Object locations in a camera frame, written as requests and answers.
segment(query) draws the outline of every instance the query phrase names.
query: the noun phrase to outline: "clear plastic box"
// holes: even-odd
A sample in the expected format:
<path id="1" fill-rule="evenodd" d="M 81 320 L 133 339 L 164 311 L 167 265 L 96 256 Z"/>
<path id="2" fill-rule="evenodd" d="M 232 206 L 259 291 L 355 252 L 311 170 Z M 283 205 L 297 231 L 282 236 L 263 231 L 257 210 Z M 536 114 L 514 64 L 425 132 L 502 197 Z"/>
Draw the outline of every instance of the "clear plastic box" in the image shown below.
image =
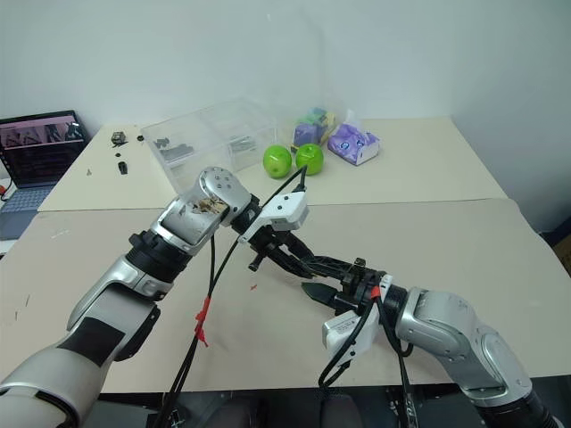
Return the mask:
<path id="1" fill-rule="evenodd" d="M 261 162 L 277 142 L 276 121 L 258 104 L 240 98 L 151 125 L 145 141 L 178 193 L 209 166 L 236 172 Z"/>

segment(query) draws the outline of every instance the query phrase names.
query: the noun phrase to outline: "white table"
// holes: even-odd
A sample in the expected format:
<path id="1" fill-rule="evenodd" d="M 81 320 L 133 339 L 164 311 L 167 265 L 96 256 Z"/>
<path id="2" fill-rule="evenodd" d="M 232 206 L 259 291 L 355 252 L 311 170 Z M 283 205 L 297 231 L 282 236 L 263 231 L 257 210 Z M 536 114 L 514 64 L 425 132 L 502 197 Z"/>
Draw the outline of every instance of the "white table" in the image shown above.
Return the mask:
<path id="1" fill-rule="evenodd" d="M 58 340 L 83 293 L 148 228 L 158 210 L 42 212 L 0 261 L 0 378 Z M 395 275 L 395 283 L 456 292 L 499 330 L 531 376 L 571 374 L 571 280 L 510 200 L 311 207 L 298 234 L 317 254 Z M 235 239 L 217 236 L 218 261 Z M 161 302 L 161 318 L 131 360 L 112 366 L 106 392 L 166 391 L 193 335 L 207 288 L 205 248 Z M 330 309 L 307 298 L 300 279 L 238 247 L 214 293 L 203 346 L 184 391 L 315 386 L 327 363 L 321 324 Z M 413 383 L 449 382 L 422 350 L 408 362 Z M 341 385 L 400 382 L 379 334 Z"/>
<path id="2" fill-rule="evenodd" d="M 383 139 L 380 155 L 354 167 L 325 150 L 323 171 L 307 179 L 310 205 L 506 198 L 449 118 L 365 120 L 364 128 Z M 117 130 L 125 132 L 128 143 L 113 149 L 111 135 Z M 132 125 L 103 127 L 40 210 L 167 205 L 175 192 L 147 143 L 137 141 L 138 135 L 138 127 Z M 127 163 L 127 175 L 120 174 L 118 161 Z M 236 175 L 262 200 L 283 181 L 269 178 L 261 162 Z"/>
<path id="3" fill-rule="evenodd" d="M 10 178 L 1 178 L 0 179 L 0 185 L 3 185 L 4 187 L 8 187 L 9 184 L 10 184 Z M 14 193 L 15 190 L 16 190 L 16 187 L 14 186 L 14 184 L 12 184 L 10 186 L 10 188 L 8 189 L 8 192 L 6 193 L 4 198 L 10 198 L 10 196 L 12 196 L 12 193 Z M 2 208 L 3 205 L 4 205 L 4 202 L 0 201 L 0 208 Z M 9 240 L 5 240 L 5 241 L 0 240 L 0 254 L 6 254 L 12 248 L 12 246 L 15 243 L 16 243 L 15 239 L 9 239 Z"/>

